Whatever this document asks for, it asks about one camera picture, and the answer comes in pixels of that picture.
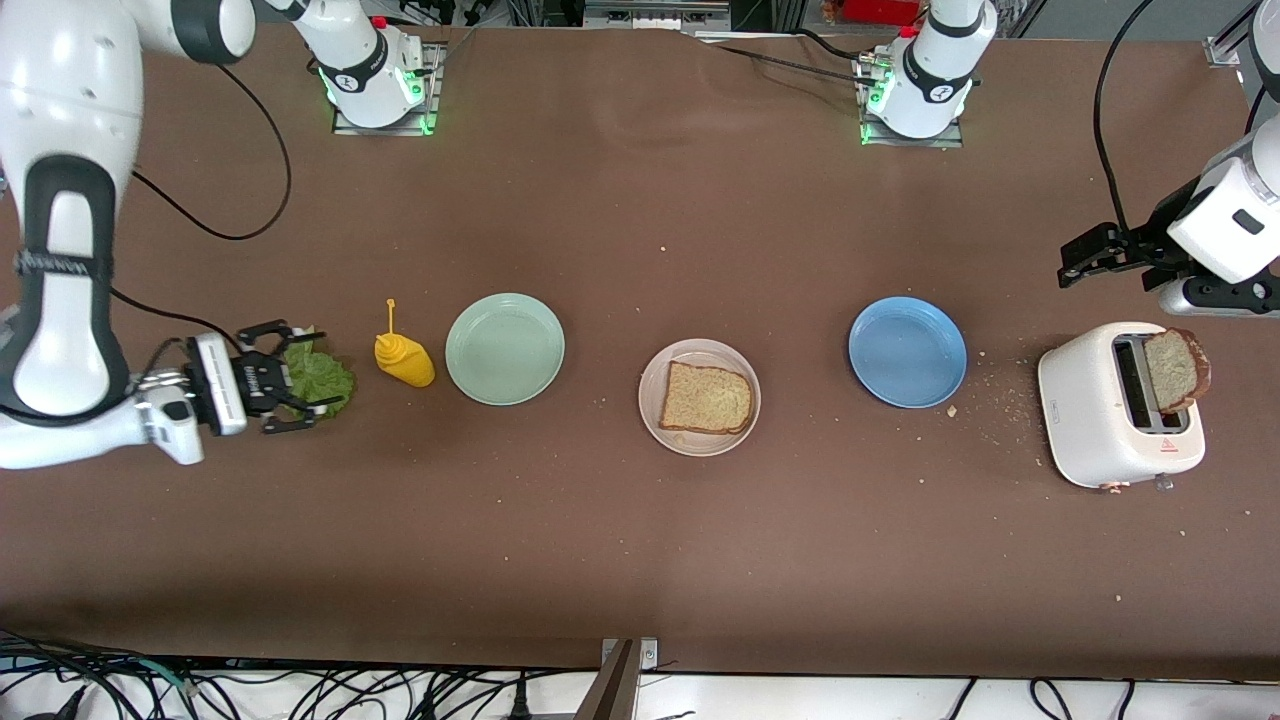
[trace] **yellow mustard bottle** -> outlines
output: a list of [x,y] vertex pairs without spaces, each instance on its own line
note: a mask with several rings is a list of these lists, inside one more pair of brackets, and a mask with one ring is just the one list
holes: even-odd
[[435,365],[417,342],[396,334],[396,301],[387,301],[387,334],[374,341],[374,359],[384,373],[413,387],[426,387],[435,379]]

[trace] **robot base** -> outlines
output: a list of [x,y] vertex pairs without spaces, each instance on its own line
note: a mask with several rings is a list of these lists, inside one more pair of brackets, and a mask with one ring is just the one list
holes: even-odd
[[[881,45],[876,49],[874,59],[852,60],[854,74],[856,77],[874,78],[882,82],[884,72],[892,64],[890,47]],[[884,120],[868,110],[868,104],[873,92],[878,92],[878,86],[858,86],[858,122],[861,127],[863,145],[896,145],[904,147],[963,147],[964,137],[960,133],[960,118],[955,118],[947,128],[933,137],[915,138],[899,135],[890,129]]]
[[422,102],[413,106],[399,120],[380,128],[360,127],[348,120],[337,106],[333,113],[334,135],[420,137],[435,133],[435,120],[440,113],[440,92],[444,85],[444,56],[447,45],[440,42],[422,44],[421,78],[413,87],[421,88]]

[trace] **bread crust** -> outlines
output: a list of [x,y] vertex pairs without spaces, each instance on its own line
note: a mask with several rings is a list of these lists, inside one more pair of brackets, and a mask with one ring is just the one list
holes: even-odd
[[1192,405],[1196,405],[1196,401],[1204,397],[1204,393],[1208,392],[1212,382],[1212,372],[1210,369],[1208,357],[1204,356],[1204,348],[1201,347],[1199,341],[1196,340],[1196,334],[1181,328],[1169,328],[1167,331],[1151,337],[1156,338],[1169,333],[1180,337],[1187,345],[1187,350],[1192,354],[1192,360],[1196,361],[1196,387],[1193,387],[1192,391],[1184,395],[1178,402],[1170,405],[1169,407],[1160,407],[1160,411],[1164,414],[1179,413],[1181,410],[1187,410]]
[[[731,375],[737,375],[739,378],[742,379],[742,382],[746,383],[748,391],[751,389],[751,380],[746,379],[746,375],[744,375],[741,373],[735,373],[733,370],[726,370],[724,368],[717,368],[714,365],[692,365],[690,363],[681,363],[678,360],[672,360],[671,363],[667,363],[667,392],[662,396],[662,415],[659,418],[666,418],[667,416],[667,401],[671,398],[671,369],[673,366],[676,366],[676,365],[684,365],[685,368],[695,368],[695,369],[700,369],[700,370],[707,370],[707,369],[721,370],[721,372],[728,373]],[[663,430],[671,430],[671,432],[684,430],[684,432],[690,432],[690,433],[700,433],[700,434],[704,434],[704,436],[736,436],[736,434],[741,433],[742,430],[745,430],[746,427],[751,424],[751,414],[753,413],[755,413],[755,393],[754,392],[748,392],[748,395],[746,395],[746,419],[744,419],[742,424],[737,425],[736,428],[728,428],[728,429],[724,429],[724,430],[718,430],[718,429],[717,430],[712,430],[712,429],[699,428],[699,427],[692,427],[692,425],[669,425],[669,424],[664,423],[662,419],[658,420],[658,428],[660,428]]]

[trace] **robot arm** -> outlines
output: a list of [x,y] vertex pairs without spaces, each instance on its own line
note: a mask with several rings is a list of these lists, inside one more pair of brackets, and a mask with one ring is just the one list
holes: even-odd
[[[280,352],[306,340],[273,323],[242,331],[232,359],[215,334],[191,338],[180,372],[131,377],[111,332],[113,241],[142,122],[142,47],[229,63],[256,28],[250,0],[4,0],[0,165],[22,229],[20,304],[0,314],[0,468],[52,465],[152,442],[180,464],[215,434],[271,418],[314,423],[323,405],[289,393]],[[276,351],[252,350],[259,334]]]
[[353,124],[387,127],[422,102],[422,41],[385,22],[375,27],[360,0],[266,4],[302,35],[320,64],[329,100]]
[[[1272,99],[1280,99],[1280,0],[1253,15],[1249,46]],[[1059,284],[1103,272],[1151,268],[1147,291],[1175,315],[1280,316],[1280,117],[1211,159],[1199,177],[1166,197],[1151,219],[1123,236],[1102,223],[1062,246]]]
[[867,109],[911,138],[940,135],[964,111],[978,59],[996,35],[991,0],[934,0],[914,36],[895,40],[883,88]]

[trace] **toast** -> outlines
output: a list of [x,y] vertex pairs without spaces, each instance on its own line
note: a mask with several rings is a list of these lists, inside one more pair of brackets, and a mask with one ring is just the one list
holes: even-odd
[[751,384],[737,373],[671,363],[658,427],[735,436],[751,423],[753,402]]
[[1187,410],[1208,392],[1208,359],[1189,331],[1169,328],[1148,337],[1142,347],[1161,413]]

